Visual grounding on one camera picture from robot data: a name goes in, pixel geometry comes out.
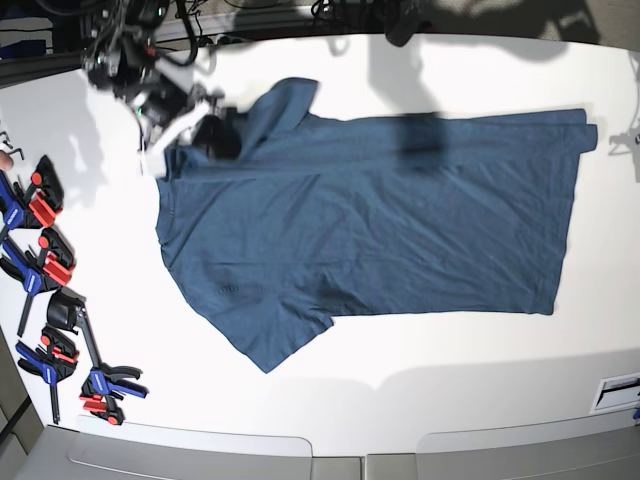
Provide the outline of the robot arm on right side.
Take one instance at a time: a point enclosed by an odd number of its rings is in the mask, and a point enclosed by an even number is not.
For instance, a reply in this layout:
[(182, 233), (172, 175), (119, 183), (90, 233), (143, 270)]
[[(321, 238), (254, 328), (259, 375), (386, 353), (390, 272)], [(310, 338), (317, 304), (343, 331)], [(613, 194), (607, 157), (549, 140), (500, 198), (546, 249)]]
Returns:
[(212, 158), (232, 158), (241, 150), (232, 112), (219, 105), (220, 93), (198, 79), (182, 83), (161, 70), (165, 64), (188, 70), (201, 52), (214, 52), (196, 32), (184, 1), (176, 13), (185, 28), (188, 55), (180, 60), (157, 45), (155, 31), (166, 18), (168, 1), (112, 1), (95, 16), (94, 39), (83, 69), (98, 90), (109, 91), (133, 114), (139, 130), (138, 157), (161, 155), (175, 144), (193, 145)]

